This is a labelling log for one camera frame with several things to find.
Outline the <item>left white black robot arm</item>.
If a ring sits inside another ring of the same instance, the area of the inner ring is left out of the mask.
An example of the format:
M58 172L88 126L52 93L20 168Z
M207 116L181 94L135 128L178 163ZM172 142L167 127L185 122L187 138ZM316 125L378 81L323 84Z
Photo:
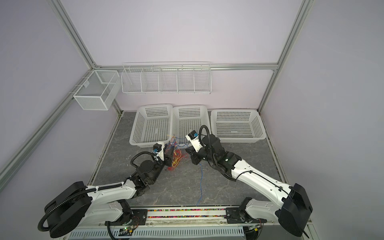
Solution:
M124 225L134 217L129 199L142 196L158 179L172 158L169 145L157 142L151 152L136 154L130 161L135 172L125 181L102 186L86 186L79 181L71 184L44 208L38 223L40 232L59 238L78 226L104 223Z

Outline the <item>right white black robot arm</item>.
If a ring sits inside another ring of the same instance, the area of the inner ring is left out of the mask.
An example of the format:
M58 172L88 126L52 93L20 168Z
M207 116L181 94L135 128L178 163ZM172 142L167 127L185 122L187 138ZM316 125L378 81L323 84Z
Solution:
M228 180L247 184L272 202L268 210L287 232L296 237L306 233L313 207L304 187L285 184L255 169L239 155L226 151L213 134L201 137L192 131L186 139L190 144L186 152L194 165L206 161Z

